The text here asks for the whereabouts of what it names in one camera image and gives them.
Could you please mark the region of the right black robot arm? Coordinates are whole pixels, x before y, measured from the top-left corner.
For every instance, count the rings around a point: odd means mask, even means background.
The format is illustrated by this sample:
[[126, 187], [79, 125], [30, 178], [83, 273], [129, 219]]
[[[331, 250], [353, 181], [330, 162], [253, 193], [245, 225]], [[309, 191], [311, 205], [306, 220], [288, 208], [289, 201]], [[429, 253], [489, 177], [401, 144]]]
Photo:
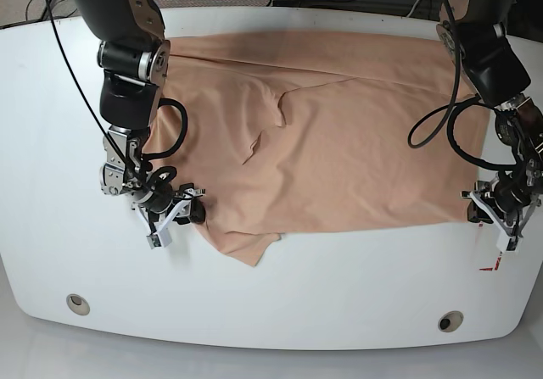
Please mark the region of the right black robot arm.
[[[97, 61], [104, 71], [97, 122], [110, 128], [103, 132], [107, 159], [101, 173], [102, 192], [127, 195], [147, 228], [151, 248], [171, 243], [170, 223], [201, 224], [204, 190], [192, 183], [171, 185], [177, 171], [172, 166], [155, 169], [153, 161], [173, 155], [188, 133], [185, 107], [162, 95], [167, 77], [171, 44], [154, 0], [74, 0], [87, 27], [100, 45]], [[173, 145], [158, 153], [145, 153], [152, 122], [158, 109], [172, 107], [182, 119]]]

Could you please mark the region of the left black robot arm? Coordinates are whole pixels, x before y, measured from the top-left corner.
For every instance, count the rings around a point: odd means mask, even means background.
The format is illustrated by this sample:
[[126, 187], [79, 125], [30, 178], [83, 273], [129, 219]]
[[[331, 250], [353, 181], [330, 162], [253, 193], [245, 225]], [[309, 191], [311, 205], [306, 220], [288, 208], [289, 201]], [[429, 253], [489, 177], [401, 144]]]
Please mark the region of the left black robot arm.
[[[499, 227], [516, 242], [540, 205], [542, 197], [542, 113], [525, 92], [531, 79], [507, 39], [507, 17], [517, 0], [442, 0], [439, 39], [455, 65], [450, 102], [442, 119], [412, 149], [445, 131], [453, 151], [480, 169], [495, 172], [492, 181], [477, 181], [469, 200], [467, 219]], [[495, 133], [512, 151], [513, 164], [496, 164], [463, 150], [455, 138], [456, 121], [467, 109], [493, 111]]]

